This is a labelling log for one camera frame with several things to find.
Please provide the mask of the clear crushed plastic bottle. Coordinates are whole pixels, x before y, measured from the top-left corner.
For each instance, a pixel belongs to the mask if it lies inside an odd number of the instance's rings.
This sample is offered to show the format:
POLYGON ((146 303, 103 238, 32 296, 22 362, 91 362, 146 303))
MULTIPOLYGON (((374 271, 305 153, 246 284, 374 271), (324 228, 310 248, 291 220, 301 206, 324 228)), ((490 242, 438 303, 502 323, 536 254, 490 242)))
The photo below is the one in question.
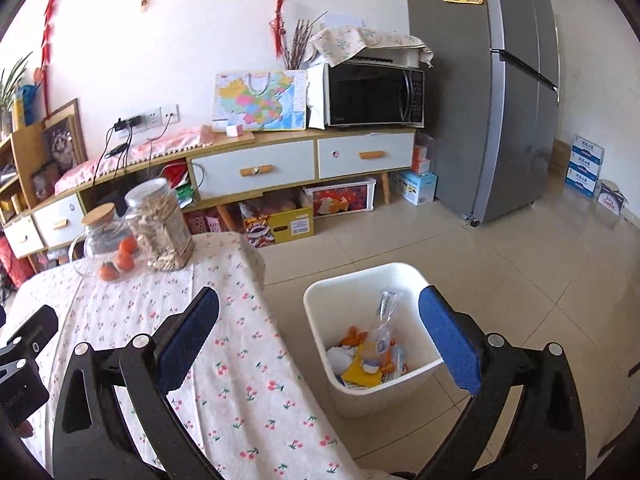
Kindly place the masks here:
POLYGON ((382 291, 374 321, 360 348, 362 369, 367 374, 386 373, 393 368, 390 357, 393 339, 390 322, 392 322, 398 300, 398 292, 389 289, 382 291))

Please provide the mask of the yellow snack bag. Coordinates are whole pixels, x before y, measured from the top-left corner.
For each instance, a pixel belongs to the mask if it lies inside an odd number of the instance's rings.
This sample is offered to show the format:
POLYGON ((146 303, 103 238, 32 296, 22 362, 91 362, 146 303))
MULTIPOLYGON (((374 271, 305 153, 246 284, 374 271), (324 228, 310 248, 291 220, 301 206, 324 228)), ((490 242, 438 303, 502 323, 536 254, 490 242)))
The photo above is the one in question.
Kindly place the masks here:
POLYGON ((382 384, 383 373, 376 366, 363 365, 357 354, 352 365, 341 374, 345 385, 370 389, 382 384))

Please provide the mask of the orange peel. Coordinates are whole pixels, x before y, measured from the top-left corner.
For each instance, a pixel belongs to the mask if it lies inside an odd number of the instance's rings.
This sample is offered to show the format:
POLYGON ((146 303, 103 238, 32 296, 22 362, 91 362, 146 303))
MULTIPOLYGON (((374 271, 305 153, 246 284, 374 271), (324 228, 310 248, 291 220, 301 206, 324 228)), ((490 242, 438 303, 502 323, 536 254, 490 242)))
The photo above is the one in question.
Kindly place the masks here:
POLYGON ((341 339, 340 346, 357 348, 366 341, 367 336, 368 332, 366 330, 358 330, 356 326, 350 326, 346 336, 341 339))

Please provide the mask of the white tissue wrapper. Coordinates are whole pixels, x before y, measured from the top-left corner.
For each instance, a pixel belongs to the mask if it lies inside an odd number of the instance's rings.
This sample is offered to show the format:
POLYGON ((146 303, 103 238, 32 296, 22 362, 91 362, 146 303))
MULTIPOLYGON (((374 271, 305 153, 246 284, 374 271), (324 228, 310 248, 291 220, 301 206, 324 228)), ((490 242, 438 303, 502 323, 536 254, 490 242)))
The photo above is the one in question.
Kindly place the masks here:
POLYGON ((331 347, 326 358, 334 375, 341 376, 354 364, 357 349, 351 346, 331 347))

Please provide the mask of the orange persimmon fruit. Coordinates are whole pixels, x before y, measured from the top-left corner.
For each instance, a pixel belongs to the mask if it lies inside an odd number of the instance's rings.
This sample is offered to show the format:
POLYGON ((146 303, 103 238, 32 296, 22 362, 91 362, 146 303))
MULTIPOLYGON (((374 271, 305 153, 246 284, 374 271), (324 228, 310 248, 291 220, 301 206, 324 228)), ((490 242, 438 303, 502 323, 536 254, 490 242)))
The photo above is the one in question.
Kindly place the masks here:
POLYGON ((134 270, 136 263, 134 262, 134 256, 130 252, 119 252, 114 263, 116 268, 122 273, 128 273, 134 270))
POLYGON ((138 243, 134 236, 129 235, 124 238, 118 246, 119 252, 126 252, 126 254, 134 255, 138 250, 138 243))
POLYGON ((111 262, 104 262, 100 265, 98 277, 104 282, 114 282, 119 279, 119 270, 111 262))

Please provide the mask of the plastic jar of seeds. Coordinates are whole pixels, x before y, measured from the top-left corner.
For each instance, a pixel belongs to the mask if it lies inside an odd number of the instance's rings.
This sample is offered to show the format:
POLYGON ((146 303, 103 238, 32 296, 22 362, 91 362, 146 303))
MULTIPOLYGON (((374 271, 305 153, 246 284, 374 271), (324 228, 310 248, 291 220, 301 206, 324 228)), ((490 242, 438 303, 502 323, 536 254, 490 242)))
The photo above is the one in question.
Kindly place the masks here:
POLYGON ((162 272, 183 269, 191 258, 194 243, 168 181, 147 180, 130 190, 125 202, 125 218, 146 265, 162 272))

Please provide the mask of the framed cat picture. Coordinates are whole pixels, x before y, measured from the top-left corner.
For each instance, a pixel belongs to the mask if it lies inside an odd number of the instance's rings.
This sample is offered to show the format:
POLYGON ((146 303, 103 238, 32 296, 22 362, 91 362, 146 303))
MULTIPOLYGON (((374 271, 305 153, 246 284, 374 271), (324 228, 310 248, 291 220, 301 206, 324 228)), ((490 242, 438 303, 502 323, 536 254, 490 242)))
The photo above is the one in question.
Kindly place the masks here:
POLYGON ((42 136, 47 153, 61 174, 88 160, 78 99, 67 102, 44 120, 42 136))

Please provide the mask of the green potted plant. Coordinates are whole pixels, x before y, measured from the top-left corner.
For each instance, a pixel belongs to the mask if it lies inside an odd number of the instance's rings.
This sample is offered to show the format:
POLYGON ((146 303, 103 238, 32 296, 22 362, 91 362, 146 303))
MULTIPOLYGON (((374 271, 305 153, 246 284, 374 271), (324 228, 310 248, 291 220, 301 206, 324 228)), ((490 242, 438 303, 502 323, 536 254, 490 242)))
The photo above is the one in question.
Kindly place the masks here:
POLYGON ((27 125, 30 110, 28 108, 27 91, 23 88, 22 79, 26 74, 27 62, 32 54, 19 58, 6 73, 1 72, 1 136, 6 139, 14 130, 27 125))

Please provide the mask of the wooden tv cabinet white drawers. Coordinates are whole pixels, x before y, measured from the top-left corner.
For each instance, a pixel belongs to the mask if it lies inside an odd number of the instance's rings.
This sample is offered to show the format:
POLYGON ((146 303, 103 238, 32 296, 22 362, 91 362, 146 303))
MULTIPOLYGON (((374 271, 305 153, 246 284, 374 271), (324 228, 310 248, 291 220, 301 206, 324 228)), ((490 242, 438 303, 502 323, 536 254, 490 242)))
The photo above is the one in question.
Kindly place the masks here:
POLYGON ((174 162, 186 164, 195 185, 194 204, 186 210, 216 207, 225 219, 231 203, 350 177, 379 174, 390 197, 390 173, 411 166, 415 133, 382 127, 244 133, 235 139, 215 133, 202 148, 143 159, 68 188, 26 208, 3 229, 18 258, 67 246, 81 236, 81 217, 93 208, 101 184, 145 179, 174 162))

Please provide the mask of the blue white small box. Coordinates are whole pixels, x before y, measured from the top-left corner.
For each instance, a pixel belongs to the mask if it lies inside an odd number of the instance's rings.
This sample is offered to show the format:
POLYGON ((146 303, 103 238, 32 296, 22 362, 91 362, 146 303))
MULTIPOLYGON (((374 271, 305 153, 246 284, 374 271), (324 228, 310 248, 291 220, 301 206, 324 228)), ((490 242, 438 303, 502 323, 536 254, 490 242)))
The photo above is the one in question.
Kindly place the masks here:
POLYGON ((434 202, 437 186, 436 174, 416 174, 411 170, 393 172, 390 175, 392 190, 414 206, 434 202))

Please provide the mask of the yellow cardboard box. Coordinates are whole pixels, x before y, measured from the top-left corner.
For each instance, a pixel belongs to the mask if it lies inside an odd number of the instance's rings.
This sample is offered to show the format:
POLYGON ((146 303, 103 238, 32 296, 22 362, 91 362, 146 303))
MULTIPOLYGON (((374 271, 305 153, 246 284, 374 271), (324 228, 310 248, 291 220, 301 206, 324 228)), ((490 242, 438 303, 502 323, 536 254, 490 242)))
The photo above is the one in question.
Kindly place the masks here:
POLYGON ((312 208, 297 198, 268 197, 239 202, 244 236, 255 248, 303 240, 314 235, 312 208))

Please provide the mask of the small pink white box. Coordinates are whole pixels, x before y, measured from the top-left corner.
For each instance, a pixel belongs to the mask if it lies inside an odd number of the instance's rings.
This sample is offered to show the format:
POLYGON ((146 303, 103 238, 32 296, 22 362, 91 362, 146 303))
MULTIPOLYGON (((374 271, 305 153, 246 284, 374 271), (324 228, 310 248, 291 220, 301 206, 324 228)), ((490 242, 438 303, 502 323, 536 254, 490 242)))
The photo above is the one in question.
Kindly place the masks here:
POLYGON ((239 138, 244 134, 244 127, 242 124, 228 124, 226 127, 226 135, 228 138, 239 138))

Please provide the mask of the white box red picture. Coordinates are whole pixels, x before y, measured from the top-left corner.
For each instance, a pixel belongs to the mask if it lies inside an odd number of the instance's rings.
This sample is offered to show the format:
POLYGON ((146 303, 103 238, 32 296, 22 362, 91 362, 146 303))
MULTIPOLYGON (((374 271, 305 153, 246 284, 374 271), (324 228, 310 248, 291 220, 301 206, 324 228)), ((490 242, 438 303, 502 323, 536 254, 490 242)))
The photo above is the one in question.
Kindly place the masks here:
POLYGON ((372 211, 375 185, 375 178, 359 177, 305 186, 303 192, 312 203, 314 218, 329 218, 372 211))

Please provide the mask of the colourful china map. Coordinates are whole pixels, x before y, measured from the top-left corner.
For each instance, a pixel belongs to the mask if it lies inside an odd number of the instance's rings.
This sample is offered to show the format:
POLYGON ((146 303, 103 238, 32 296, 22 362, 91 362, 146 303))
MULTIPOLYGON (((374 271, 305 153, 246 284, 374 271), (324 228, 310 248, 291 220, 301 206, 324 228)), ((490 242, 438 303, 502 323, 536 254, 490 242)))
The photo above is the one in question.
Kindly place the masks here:
POLYGON ((302 131, 307 128, 304 70, 219 73, 215 78, 212 127, 224 131, 302 131))

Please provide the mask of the silver refrigerator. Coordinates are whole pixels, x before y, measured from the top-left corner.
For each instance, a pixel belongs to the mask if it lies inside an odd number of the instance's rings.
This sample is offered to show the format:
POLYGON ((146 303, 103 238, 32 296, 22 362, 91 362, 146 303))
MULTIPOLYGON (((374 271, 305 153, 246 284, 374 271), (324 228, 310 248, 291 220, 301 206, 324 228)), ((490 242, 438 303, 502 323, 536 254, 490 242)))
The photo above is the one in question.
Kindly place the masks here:
POLYGON ((559 119, 558 33, 550 0, 408 0, 412 36, 434 58, 425 133, 436 196, 472 226, 539 200, 559 119))

